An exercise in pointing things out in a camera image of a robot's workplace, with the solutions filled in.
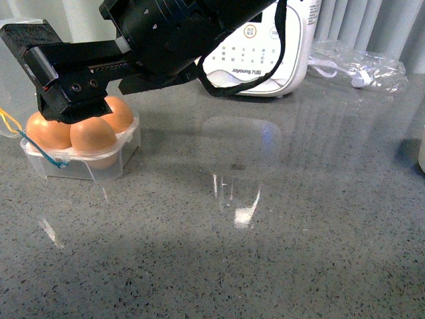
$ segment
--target clear plastic container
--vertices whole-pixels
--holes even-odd
[[[26,139],[21,140],[21,147],[27,155],[32,168],[37,175],[47,178],[68,177],[76,179],[91,179],[96,183],[118,178],[124,165],[141,145],[139,115],[134,112],[133,124],[124,132],[116,134],[117,143],[106,150],[96,153],[76,152],[73,148],[66,150],[43,149],[56,161],[65,161],[68,166],[58,168],[52,165]]]

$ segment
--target plastic bag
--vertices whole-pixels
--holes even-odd
[[[341,41],[313,41],[308,71],[329,81],[383,92],[404,92],[402,62],[383,54],[350,49]]]

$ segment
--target black strap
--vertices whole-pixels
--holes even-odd
[[[211,84],[210,80],[207,78],[207,75],[205,74],[203,64],[208,55],[203,55],[198,62],[197,73],[198,73],[199,80],[201,81],[201,83],[203,84],[203,86],[205,87],[205,89],[207,90],[209,94],[215,97],[235,95],[239,92],[246,91],[251,88],[255,88],[256,86],[260,85],[261,83],[267,81],[269,78],[272,77],[272,75],[275,73],[275,71],[279,68],[280,64],[282,63],[284,59],[284,55],[285,55],[286,2],[287,0],[279,0],[278,6],[276,8],[276,14],[274,16],[276,30],[279,34],[279,39],[280,39],[280,55],[274,68],[270,72],[266,73],[264,76],[261,76],[254,81],[241,83],[239,85],[231,86],[228,88],[216,88],[215,86]]]

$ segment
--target egg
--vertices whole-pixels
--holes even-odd
[[[70,128],[69,124],[47,121],[36,112],[28,119],[26,133],[41,148],[64,150],[71,147]]]
[[[89,118],[71,125],[70,139],[72,147],[77,152],[98,152],[107,150],[118,141],[114,130],[102,118]],[[87,161],[95,169],[106,169],[112,166],[118,153],[104,159]]]
[[[103,115],[102,118],[107,121],[115,133],[124,132],[134,121],[131,108],[125,101],[116,96],[107,96],[105,101],[112,113]]]

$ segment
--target screw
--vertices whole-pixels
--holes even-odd
[[[75,91],[75,92],[81,92],[81,85],[79,85],[78,83],[74,83],[72,86],[71,86],[71,89],[73,90],[73,91]]]
[[[92,88],[97,88],[99,86],[98,81],[96,81],[94,79],[90,80],[90,86]]]

